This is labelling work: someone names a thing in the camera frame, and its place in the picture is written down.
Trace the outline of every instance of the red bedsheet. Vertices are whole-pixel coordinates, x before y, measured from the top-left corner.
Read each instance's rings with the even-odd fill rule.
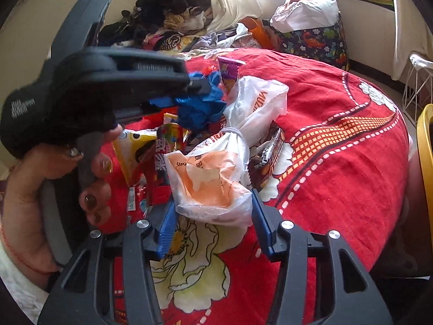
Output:
[[[408,133],[397,107],[367,81],[321,62],[258,49],[225,56],[246,62],[240,76],[276,79],[290,88],[287,114],[277,120],[286,144],[261,191],[263,201],[305,230],[340,231],[370,269],[400,214],[408,174]],[[210,64],[217,65],[215,57],[197,57],[187,67]],[[134,126],[158,121],[156,116]],[[111,147],[104,151],[113,157]],[[126,215],[127,187],[113,161],[113,218],[104,232],[122,228]],[[278,264],[261,253],[254,228],[182,217],[169,254],[152,267],[166,325],[265,324]],[[313,311],[313,279],[309,264],[306,321]],[[115,287],[121,298],[119,274]]]

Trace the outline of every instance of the red string bracelet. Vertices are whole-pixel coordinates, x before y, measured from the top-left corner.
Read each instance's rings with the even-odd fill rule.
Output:
[[[18,259],[18,261],[21,263],[21,264],[24,264],[27,268],[29,268],[30,270],[32,270],[33,272],[36,272],[36,273],[38,273],[38,274],[40,274],[40,275],[44,275],[44,276],[46,276],[46,275],[51,275],[54,271],[49,271],[49,272],[47,272],[47,271],[41,271],[41,270],[37,270],[37,269],[35,269],[34,267],[32,267],[32,266],[30,266],[29,264],[27,264],[24,260],[22,260],[21,258],[20,258],[20,256],[10,247],[10,245],[9,245],[9,243],[7,243],[7,239],[6,239],[6,236],[4,235],[4,228],[2,228],[1,229],[1,234],[2,234],[2,236],[3,236],[3,241],[4,241],[4,244],[6,245],[6,247],[8,248],[8,250],[9,250],[9,252],[15,257],[15,258],[17,258]]]

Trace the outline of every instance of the white plastic bag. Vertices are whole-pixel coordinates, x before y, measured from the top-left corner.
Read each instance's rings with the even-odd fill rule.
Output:
[[[271,26],[281,33],[324,28],[338,21],[336,0],[300,0],[279,6],[271,18]]]
[[[165,154],[176,211],[191,219],[226,226],[252,225],[250,146],[287,111],[288,86],[245,76],[230,92],[226,127],[188,155]],[[233,101],[232,93],[237,95]]]

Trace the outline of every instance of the painted fingernail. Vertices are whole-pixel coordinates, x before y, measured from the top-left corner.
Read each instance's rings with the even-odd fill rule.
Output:
[[[67,153],[66,153],[70,158],[75,158],[75,157],[77,157],[77,156],[82,156],[83,155],[83,153],[82,152],[80,152],[77,148],[75,148],[75,147],[73,147],[73,148],[70,148],[68,151],[67,151]]]
[[[86,195],[86,197],[84,198],[84,202],[86,204],[87,209],[93,210],[94,208],[96,208],[97,202],[93,194]]]
[[[113,163],[110,159],[103,159],[102,160],[102,169],[105,172],[112,173],[113,172]]]
[[[95,219],[95,225],[98,225],[101,222],[101,215],[98,213],[94,214],[93,218]]]

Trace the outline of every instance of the silver screw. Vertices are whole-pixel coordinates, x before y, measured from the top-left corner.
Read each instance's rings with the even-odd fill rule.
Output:
[[[99,230],[90,231],[90,238],[99,238],[101,237],[102,232]]]
[[[291,230],[293,227],[295,227],[295,224],[289,220],[285,220],[281,222],[281,227],[285,230]]]
[[[140,220],[140,221],[137,221],[137,227],[138,228],[146,228],[146,227],[149,227],[149,221],[147,221],[147,220]]]
[[[334,240],[338,240],[340,238],[340,232],[336,230],[331,230],[328,232],[329,237],[333,238]]]

